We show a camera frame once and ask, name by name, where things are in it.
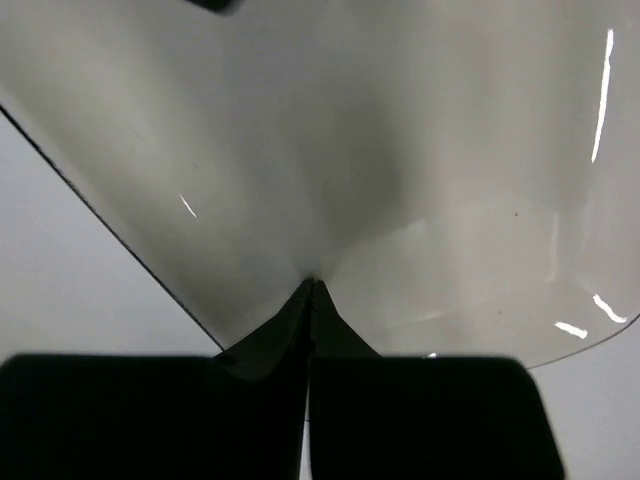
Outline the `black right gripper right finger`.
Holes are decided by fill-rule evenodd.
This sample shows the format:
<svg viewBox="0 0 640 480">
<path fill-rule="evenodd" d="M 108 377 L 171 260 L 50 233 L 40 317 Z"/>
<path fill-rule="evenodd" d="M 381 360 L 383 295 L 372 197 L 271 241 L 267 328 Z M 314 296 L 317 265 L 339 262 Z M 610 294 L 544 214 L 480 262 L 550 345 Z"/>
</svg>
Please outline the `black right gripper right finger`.
<svg viewBox="0 0 640 480">
<path fill-rule="evenodd" d="M 562 479 L 544 402 L 504 356 L 384 356 L 311 297 L 309 456 L 315 479 Z"/>
</svg>

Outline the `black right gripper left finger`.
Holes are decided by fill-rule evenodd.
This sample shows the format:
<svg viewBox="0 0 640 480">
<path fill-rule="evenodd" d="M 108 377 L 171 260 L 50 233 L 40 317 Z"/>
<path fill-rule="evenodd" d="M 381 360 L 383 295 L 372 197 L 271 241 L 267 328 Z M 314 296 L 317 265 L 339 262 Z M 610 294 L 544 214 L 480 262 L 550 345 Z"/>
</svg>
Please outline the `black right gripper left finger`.
<svg viewBox="0 0 640 480">
<path fill-rule="evenodd" d="M 5 479 L 295 479 L 313 284 L 210 356 L 17 354 L 1 365 Z"/>
</svg>

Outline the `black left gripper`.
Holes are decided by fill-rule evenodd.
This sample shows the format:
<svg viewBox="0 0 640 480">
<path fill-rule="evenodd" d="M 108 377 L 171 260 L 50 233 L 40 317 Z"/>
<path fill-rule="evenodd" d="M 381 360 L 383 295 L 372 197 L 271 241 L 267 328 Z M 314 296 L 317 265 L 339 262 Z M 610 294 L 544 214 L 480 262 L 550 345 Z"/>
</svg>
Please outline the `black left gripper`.
<svg viewBox="0 0 640 480">
<path fill-rule="evenodd" d="M 188 2 L 213 14 L 232 14 L 243 0 L 188 0 Z"/>
</svg>

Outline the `rectangular white plate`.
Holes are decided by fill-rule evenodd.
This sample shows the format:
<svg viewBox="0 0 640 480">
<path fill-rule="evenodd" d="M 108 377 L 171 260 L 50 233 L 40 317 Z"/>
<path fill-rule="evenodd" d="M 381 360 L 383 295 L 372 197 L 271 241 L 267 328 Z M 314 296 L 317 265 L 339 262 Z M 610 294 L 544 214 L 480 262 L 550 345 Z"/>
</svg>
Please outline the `rectangular white plate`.
<svg viewBox="0 0 640 480">
<path fill-rule="evenodd" d="M 308 277 L 383 354 L 639 314 L 635 1 L 5 1 L 1 104 L 222 347 Z"/>
</svg>

